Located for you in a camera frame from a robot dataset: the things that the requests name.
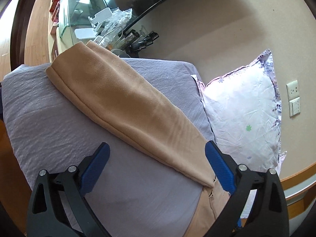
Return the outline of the beige long-sleeve garment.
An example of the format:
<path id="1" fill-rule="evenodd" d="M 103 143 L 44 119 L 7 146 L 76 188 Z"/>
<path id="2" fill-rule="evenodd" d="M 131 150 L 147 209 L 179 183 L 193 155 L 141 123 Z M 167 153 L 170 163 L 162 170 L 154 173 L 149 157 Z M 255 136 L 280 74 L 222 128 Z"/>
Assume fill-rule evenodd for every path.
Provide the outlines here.
<path id="1" fill-rule="evenodd" d="M 202 186 L 184 235 L 205 235 L 229 195 L 206 158 L 206 139 L 186 115 L 128 63 L 91 41 L 58 55 L 46 74 L 89 119 Z"/>

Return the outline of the lavender bed sheet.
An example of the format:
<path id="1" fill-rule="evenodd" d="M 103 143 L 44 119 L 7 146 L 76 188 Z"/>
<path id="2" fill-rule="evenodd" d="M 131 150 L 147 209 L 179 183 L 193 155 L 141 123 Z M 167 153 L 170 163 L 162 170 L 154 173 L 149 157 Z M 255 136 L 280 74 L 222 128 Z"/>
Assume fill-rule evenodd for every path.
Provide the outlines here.
<path id="1" fill-rule="evenodd" d="M 51 83 L 46 65 L 20 66 L 2 82 L 4 122 L 30 186 L 40 170 L 78 165 L 103 142 L 110 158 L 86 200 L 112 236 L 203 236 L 202 186 L 91 121 Z"/>

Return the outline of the white floral pillow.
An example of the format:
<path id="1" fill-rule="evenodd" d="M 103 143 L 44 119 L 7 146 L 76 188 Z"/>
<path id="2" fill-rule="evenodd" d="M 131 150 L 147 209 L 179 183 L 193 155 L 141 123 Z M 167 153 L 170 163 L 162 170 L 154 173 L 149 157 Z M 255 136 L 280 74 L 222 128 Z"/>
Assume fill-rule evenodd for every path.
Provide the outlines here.
<path id="1" fill-rule="evenodd" d="M 193 75 L 218 148 L 253 171 L 281 171 L 282 101 L 273 55 L 267 49 L 253 62 L 204 84 Z"/>

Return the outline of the glass bedside table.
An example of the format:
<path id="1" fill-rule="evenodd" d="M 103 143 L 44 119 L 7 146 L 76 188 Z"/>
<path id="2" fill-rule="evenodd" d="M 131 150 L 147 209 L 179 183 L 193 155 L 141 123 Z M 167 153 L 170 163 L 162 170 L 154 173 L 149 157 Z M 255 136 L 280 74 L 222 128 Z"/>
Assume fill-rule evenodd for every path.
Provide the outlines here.
<path id="1" fill-rule="evenodd" d="M 133 25 L 166 0 L 52 0 L 50 60 L 78 42 L 136 54 L 159 36 Z"/>

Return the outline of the white wall switch plate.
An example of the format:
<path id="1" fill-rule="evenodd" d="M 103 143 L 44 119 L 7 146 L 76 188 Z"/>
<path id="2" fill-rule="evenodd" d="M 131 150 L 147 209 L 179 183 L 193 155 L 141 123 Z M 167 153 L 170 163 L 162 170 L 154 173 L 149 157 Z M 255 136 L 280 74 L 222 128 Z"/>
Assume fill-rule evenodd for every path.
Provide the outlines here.
<path id="1" fill-rule="evenodd" d="M 290 117 L 300 114 L 300 97 L 289 101 Z"/>

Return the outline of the white wall socket plate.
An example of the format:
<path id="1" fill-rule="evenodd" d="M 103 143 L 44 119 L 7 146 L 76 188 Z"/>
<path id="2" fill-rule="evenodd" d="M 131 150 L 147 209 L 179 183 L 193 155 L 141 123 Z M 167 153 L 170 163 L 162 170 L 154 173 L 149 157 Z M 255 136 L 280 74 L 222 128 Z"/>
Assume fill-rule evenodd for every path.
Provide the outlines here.
<path id="1" fill-rule="evenodd" d="M 290 101 L 299 97 L 299 87 L 298 87 L 297 80 L 287 83 L 286 86 L 287 86 L 288 99 Z"/>

